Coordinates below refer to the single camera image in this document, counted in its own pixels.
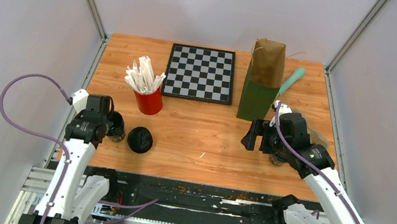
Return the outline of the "white wrapped straws bundle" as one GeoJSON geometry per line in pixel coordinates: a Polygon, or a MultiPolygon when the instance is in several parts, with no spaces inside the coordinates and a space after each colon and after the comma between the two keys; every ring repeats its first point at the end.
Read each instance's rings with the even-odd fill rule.
{"type": "Polygon", "coordinates": [[[166,79],[165,73],[155,75],[151,58],[141,56],[138,60],[133,61],[132,67],[127,66],[125,82],[140,95],[151,95],[159,90],[161,84],[166,79]]]}

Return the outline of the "red straw holder cup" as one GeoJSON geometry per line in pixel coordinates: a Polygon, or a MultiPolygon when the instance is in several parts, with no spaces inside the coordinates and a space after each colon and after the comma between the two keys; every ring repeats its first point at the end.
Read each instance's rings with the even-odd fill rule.
{"type": "Polygon", "coordinates": [[[135,99],[138,104],[139,111],[146,115],[155,115],[163,108],[161,88],[158,87],[156,91],[149,95],[139,94],[134,92],[135,99]]]}

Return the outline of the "black lid stack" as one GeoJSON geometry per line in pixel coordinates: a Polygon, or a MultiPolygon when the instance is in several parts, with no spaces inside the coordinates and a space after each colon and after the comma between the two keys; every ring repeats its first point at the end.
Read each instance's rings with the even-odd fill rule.
{"type": "Polygon", "coordinates": [[[133,152],[144,154],[152,148],[153,137],[147,128],[135,127],[128,134],[127,144],[133,152]]]}

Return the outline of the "green paper bag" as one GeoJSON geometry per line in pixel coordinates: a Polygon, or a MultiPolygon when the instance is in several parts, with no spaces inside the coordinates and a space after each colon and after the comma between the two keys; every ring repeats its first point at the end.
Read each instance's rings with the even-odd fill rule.
{"type": "Polygon", "coordinates": [[[263,119],[281,86],[286,45],[267,38],[255,41],[240,96],[236,117],[246,121],[263,119]]]}

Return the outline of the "cardboard cup carrier tray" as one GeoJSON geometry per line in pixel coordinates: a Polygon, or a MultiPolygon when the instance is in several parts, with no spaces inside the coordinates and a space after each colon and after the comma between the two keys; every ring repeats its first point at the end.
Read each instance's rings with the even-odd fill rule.
{"type": "Polygon", "coordinates": [[[319,144],[325,147],[325,149],[329,149],[329,142],[324,135],[311,127],[310,121],[305,117],[305,115],[298,109],[291,109],[293,113],[300,113],[306,122],[306,128],[310,136],[311,143],[319,144]]]}

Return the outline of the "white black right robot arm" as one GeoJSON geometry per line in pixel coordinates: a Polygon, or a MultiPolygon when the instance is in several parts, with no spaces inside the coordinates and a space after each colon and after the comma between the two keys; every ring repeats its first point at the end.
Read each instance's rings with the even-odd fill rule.
{"type": "MultiPolygon", "coordinates": [[[[253,120],[241,144],[247,150],[254,150],[257,136],[261,136],[259,150],[297,171],[316,195],[330,224],[364,224],[327,149],[311,141],[307,126],[300,113],[278,109],[269,121],[253,120]]],[[[294,195],[284,196],[273,205],[270,211],[273,224],[322,224],[294,195]]]]}

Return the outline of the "clear brown plastic cup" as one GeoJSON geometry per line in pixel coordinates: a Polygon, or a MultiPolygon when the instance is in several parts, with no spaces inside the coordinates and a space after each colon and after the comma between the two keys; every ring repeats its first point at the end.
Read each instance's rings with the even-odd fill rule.
{"type": "Polygon", "coordinates": [[[278,167],[278,166],[282,166],[283,164],[286,163],[285,160],[281,160],[279,157],[277,157],[276,155],[273,155],[273,154],[271,154],[271,155],[269,156],[269,160],[270,160],[270,162],[271,162],[273,165],[276,165],[277,167],[278,167]]]}

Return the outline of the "black white chessboard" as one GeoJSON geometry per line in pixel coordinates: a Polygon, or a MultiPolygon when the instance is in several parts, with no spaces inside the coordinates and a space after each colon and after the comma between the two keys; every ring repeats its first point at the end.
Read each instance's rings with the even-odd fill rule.
{"type": "Polygon", "coordinates": [[[174,43],[161,93],[231,105],[235,58],[234,51],[174,43]]]}

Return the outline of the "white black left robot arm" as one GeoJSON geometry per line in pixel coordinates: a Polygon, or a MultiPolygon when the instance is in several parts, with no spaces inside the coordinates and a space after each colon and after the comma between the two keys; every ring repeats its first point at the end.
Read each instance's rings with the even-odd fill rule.
{"type": "Polygon", "coordinates": [[[91,175],[79,187],[89,161],[106,137],[113,100],[84,89],[71,98],[77,115],[66,126],[62,157],[43,198],[32,214],[21,215],[18,224],[85,224],[101,198],[109,201],[118,194],[119,186],[108,174],[91,175]]]}

